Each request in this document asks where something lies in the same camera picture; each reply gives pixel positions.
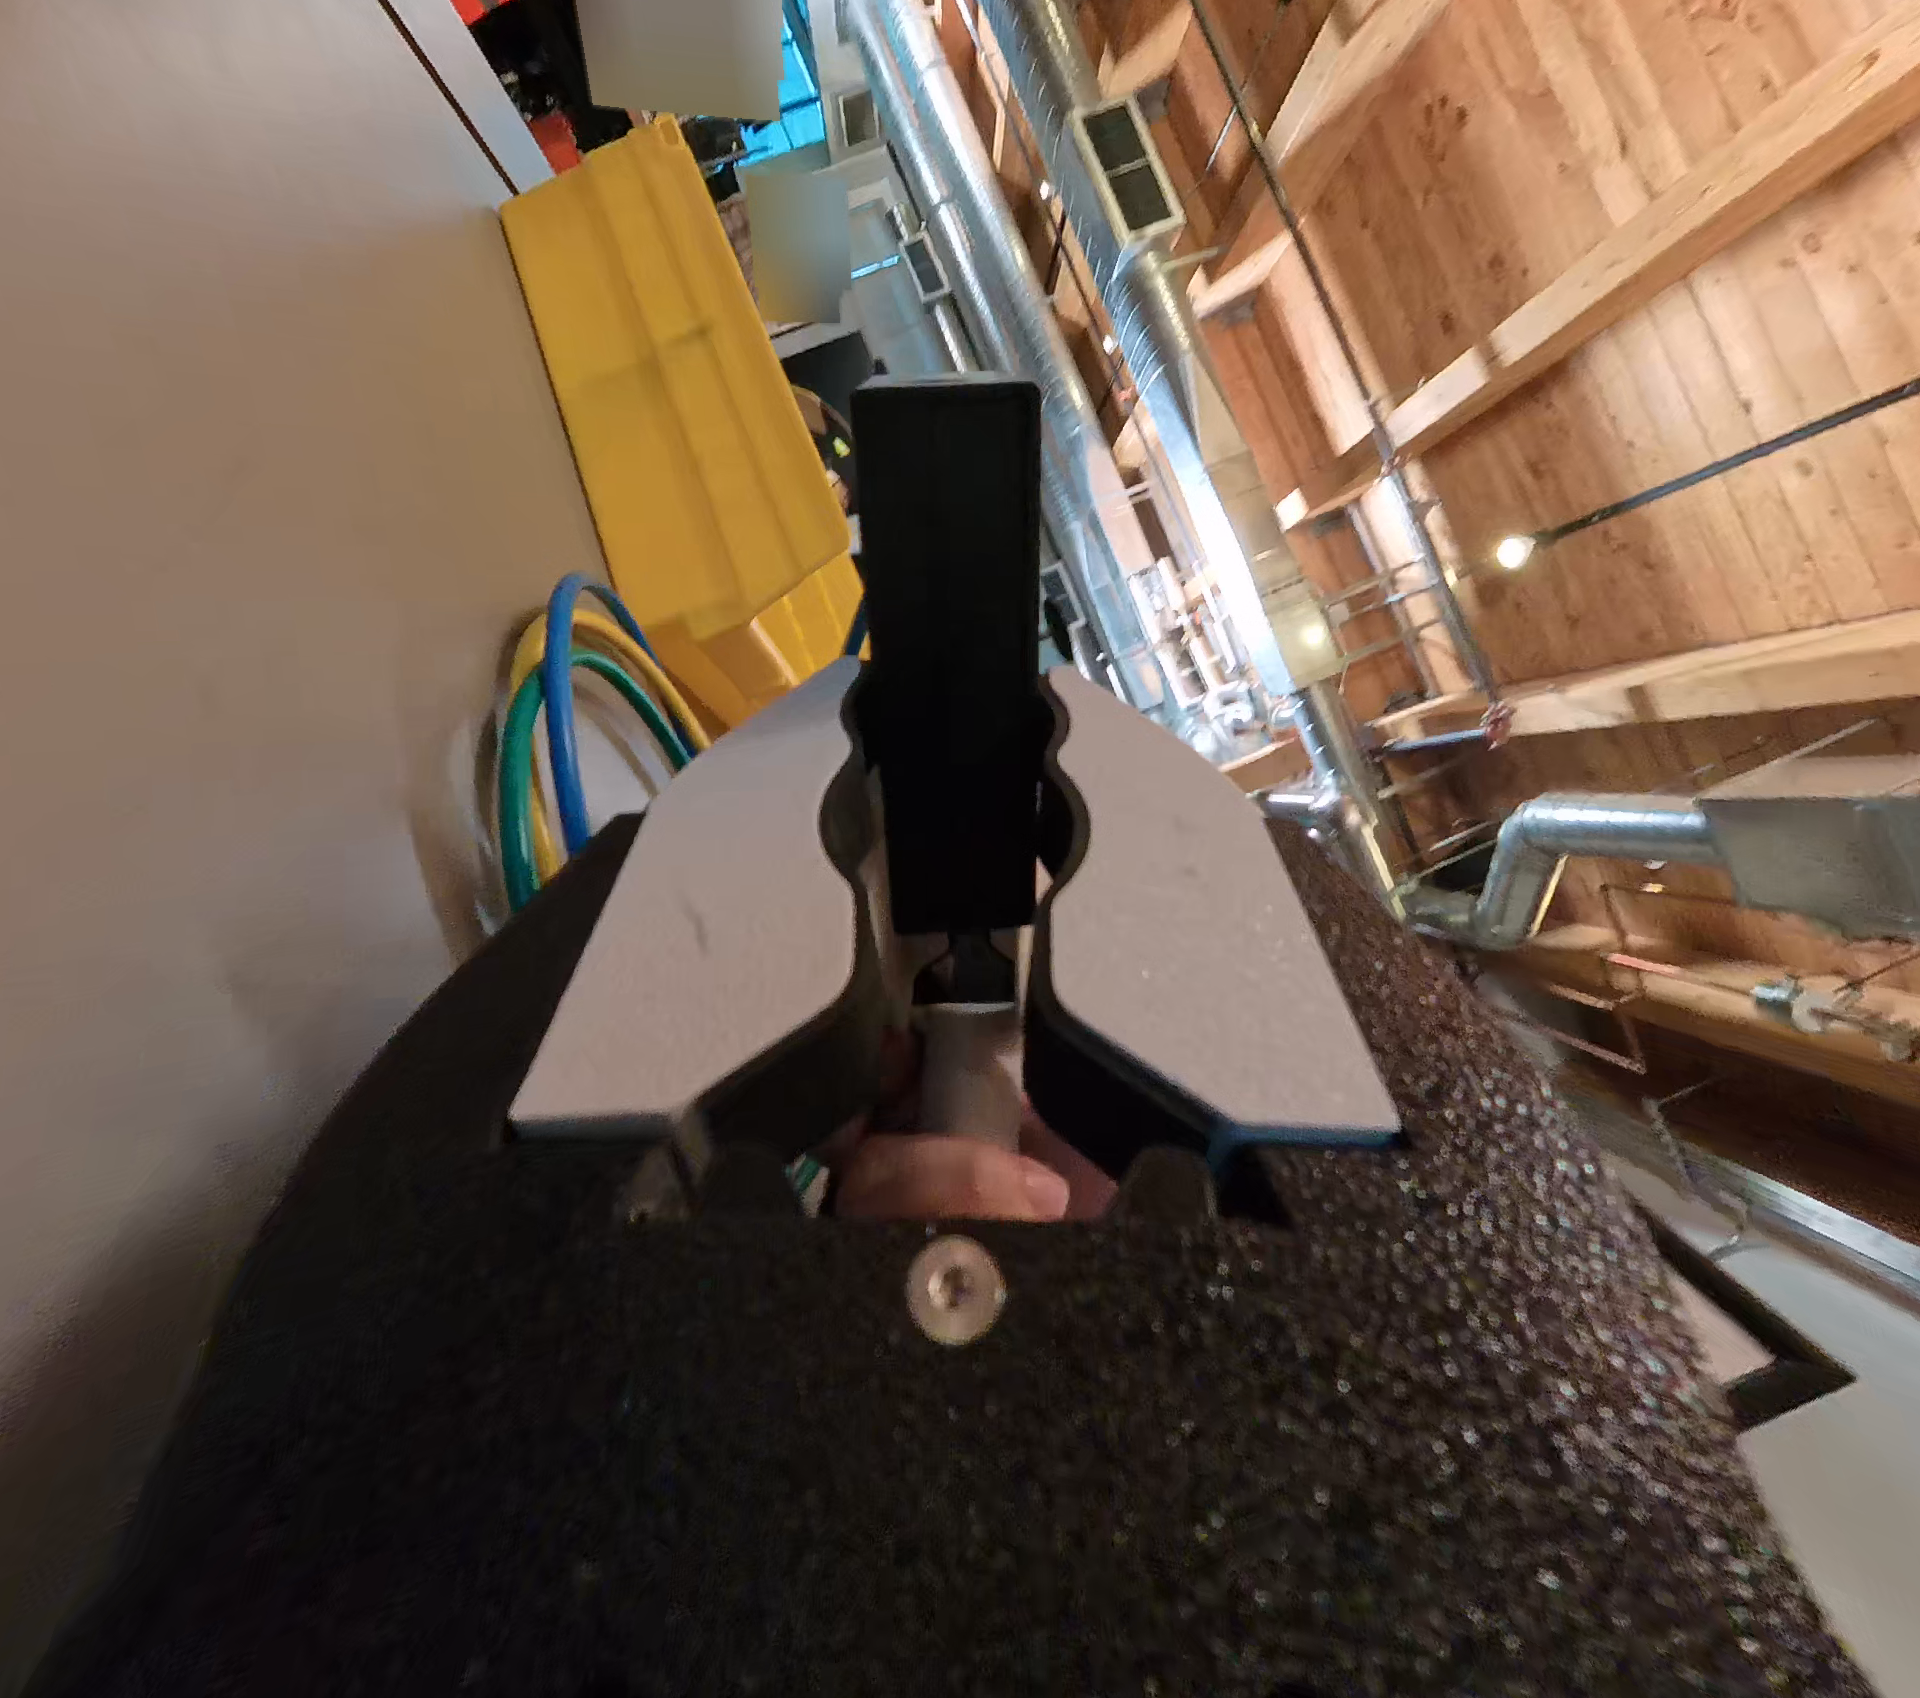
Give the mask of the white air vent grille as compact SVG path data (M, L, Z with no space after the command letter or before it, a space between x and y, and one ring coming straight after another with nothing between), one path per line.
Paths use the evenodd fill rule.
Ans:
M1071 112L1068 129L1121 250L1172 253L1189 215L1133 96Z

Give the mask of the large silver ventilation duct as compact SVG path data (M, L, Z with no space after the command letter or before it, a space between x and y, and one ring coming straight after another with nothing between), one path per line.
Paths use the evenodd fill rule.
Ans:
M1185 286L1167 254L1117 247L1079 156L1073 112L1118 96L1101 93L1068 0L977 2L1047 179L1066 207L1237 647L1300 734L1314 782L1341 811L1351 856L1371 883L1384 886L1381 799L1355 721L1333 685L1338 648L1319 595L1285 541L1261 464L1204 354Z

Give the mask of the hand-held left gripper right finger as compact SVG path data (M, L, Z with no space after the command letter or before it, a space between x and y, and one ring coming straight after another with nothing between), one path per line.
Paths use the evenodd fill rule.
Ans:
M1068 667L1042 680L1022 1091L1114 1182L1268 1148L1382 1153L1403 1114L1261 811Z

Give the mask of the silver elbow duct with box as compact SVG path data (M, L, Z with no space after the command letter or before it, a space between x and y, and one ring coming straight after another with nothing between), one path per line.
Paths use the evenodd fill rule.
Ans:
M1849 941L1917 937L1917 791L1873 791L1863 778L1705 799L1529 799L1500 824L1476 895L1406 884L1403 917L1433 937L1513 951L1540 928L1570 860L1705 867L1753 912L1805 919Z

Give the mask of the person's right hand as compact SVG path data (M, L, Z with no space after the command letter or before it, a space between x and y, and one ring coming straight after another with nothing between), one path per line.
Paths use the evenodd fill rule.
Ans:
M1118 1186L1044 1122L1012 1144L961 1134L872 1133L828 1171L834 1214L877 1223L1096 1221Z

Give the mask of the black network switch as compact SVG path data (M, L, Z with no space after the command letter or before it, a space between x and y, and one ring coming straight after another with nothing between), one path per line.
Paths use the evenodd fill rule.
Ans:
M875 376L850 406L868 657L857 719L906 934L992 934L1039 907L1040 390Z

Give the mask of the spotlight on black rail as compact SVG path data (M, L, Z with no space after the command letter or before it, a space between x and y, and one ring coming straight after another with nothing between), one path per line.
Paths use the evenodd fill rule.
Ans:
M1594 510L1584 510L1560 522L1538 527L1529 533L1506 534L1488 555L1486 567L1502 574L1519 573L1533 561L1533 556L1558 547L1573 537L1596 533L1598 528L1650 510L1652 507L1658 507L1674 496L1687 494L1700 486L1716 485L1773 458L1801 452L1802 449L1813 446L1817 441L1833 438L1834 434L1845 433L1865 421L1879 419L1896 411L1899 406L1907 406L1917 399L1918 378L1913 376L1873 396L1855 400L1831 415L1809 419L1777 436L1749 445L1738 452L1731 452L1712 463L1670 477L1658 485L1645 486L1638 492L1610 501Z

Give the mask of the metal pipe fitting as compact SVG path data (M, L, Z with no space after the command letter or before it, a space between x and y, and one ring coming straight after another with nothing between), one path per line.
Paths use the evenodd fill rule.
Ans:
M1877 1011L1855 982L1820 987L1802 976L1780 974L1751 988L1755 1007L1802 1037L1853 1037L1867 1040L1887 1063L1918 1063L1917 1021Z

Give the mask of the slim silver ventilation duct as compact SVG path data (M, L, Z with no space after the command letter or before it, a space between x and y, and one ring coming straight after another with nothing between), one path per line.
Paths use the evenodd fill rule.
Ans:
M926 234L958 293L979 366L1040 393L1044 525L1103 651L1089 672L1128 696L1137 622L1118 597L1096 479L1114 464L986 147L924 0L847 0L847 24L911 174Z

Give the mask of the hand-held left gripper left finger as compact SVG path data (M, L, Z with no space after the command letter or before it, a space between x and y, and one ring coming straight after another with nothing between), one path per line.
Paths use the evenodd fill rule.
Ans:
M886 853L845 657L645 812L508 1112L520 1140L813 1153L880 1092Z

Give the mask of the black bordered marker sheet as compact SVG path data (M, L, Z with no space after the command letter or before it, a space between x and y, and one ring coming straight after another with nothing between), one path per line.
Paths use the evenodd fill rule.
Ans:
M1858 1375L1811 1342L1756 1341L1734 1354L1718 1390L1741 1437L1836 1398Z

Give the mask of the yellow plastic bin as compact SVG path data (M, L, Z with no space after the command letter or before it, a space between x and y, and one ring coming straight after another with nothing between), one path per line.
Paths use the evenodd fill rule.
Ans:
M591 151L500 213L608 571L707 724L845 654L850 519L681 127Z

